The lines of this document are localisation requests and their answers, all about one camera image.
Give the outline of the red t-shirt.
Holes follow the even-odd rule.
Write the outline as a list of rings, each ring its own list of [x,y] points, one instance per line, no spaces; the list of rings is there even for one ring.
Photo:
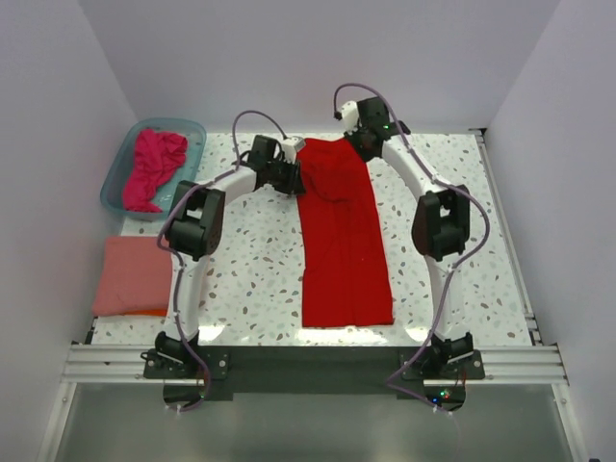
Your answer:
[[[305,189],[297,198],[303,326],[392,324],[393,295],[366,164],[344,139],[308,139],[298,159]]]

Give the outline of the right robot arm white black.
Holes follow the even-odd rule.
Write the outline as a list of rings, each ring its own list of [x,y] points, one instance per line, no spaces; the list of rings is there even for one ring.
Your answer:
[[[375,96],[335,110],[345,138],[360,158],[383,160],[417,201],[411,239],[424,257],[434,305],[428,355],[447,364],[474,351],[456,267],[470,238],[470,201],[464,186],[451,187],[410,144],[410,131]]]

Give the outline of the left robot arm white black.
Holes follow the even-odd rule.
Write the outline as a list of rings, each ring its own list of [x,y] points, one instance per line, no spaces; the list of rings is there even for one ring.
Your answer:
[[[257,135],[239,162],[205,183],[182,181],[157,238],[170,253],[172,279],[163,330],[155,340],[158,355],[180,364],[198,365],[198,302],[210,256],[222,237],[225,206],[270,185],[285,194],[302,194],[298,153],[305,139],[281,141]]]

